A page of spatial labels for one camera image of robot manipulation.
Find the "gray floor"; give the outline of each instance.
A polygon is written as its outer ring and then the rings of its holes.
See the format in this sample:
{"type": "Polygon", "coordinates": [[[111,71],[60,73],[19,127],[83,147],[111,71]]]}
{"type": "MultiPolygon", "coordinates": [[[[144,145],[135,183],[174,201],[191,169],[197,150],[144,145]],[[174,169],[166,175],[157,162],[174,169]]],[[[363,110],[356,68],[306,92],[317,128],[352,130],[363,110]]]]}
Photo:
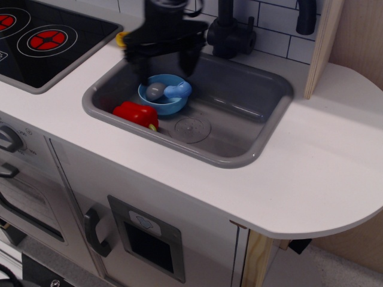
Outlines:
{"type": "MultiPolygon", "coordinates": [[[[31,238],[24,239],[19,247],[68,278],[76,287],[111,287],[31,238]]],[[[383,274],[310,245],[301,255],[291,249],[278,251],[263,287],[382,286],[383,274]]]]}
{"type": "Polygon", "coordinates": [[[305,250],[320,273],[323,287],[382,287],[383,274],[337,257],[315,246],[305,250]]]}

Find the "toy bowl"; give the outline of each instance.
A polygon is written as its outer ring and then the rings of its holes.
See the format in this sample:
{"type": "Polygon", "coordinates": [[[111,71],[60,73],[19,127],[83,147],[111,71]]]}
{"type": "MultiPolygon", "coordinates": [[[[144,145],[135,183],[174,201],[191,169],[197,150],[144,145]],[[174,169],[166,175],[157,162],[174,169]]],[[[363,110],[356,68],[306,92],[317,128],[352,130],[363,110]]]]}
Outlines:
{"type": "MultiPolygon", "coordinates": [[[[148,86],[150,86],[152,83],[162,83],[166,86],[177,86],[183,81],[184,79],[176,75],[161,74],[150,77],[148,79],[148,86]]],[[[186,105],[187,97],[168,98],[166,96],[162,96],[159,99],[150,102],[146,98],[146,89],[148,88],[148,86],[144,86],[142,84],[139,85],[139,99],[143,105],[152,106],[154,109],[156,109],[159,115],[175,114],[186,105]]]]}

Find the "black stovetop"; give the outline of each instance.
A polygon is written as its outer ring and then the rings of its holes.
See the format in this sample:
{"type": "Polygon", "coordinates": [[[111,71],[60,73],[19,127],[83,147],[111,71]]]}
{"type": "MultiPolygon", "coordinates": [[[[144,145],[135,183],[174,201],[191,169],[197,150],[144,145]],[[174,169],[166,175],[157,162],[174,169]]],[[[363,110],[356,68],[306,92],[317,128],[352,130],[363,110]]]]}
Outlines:
{"type": "Polygon", "coordinates": [[[43,93],[121,26],[31,0],[0,1],[0,81],[43,93]]]}

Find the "white countertop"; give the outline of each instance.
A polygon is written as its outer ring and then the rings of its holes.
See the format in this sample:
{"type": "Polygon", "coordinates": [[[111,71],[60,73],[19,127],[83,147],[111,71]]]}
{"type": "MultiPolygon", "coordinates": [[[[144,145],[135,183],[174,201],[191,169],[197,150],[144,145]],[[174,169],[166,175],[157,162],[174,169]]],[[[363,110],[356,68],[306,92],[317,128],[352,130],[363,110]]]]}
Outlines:
{"type": "Polygon", "coordinates": [[[305,100],[308,65],[263,53],[238,56],[288,79],[295,99],[254,163],[221,169],[84,112],[84,92],[121,59],[111,42],[40,95],[0,83],[0,110],[272,238],[338,233],[382,209],[383,92],[358,73],[329,64],[305,100]]]}

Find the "red toy pepper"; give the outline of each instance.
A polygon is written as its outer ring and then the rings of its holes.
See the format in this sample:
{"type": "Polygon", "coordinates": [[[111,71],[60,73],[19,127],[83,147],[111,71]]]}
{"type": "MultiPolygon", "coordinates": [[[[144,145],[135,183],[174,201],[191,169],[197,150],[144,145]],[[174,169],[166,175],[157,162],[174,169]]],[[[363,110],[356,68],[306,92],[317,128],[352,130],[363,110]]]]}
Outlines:
{"type": "Polygon", "coordinates": [[[151,130],[157,131],[158,129],[157,111],[151,106],[123,102],[122,105],[114,108],[113,114],[151,130]]]}

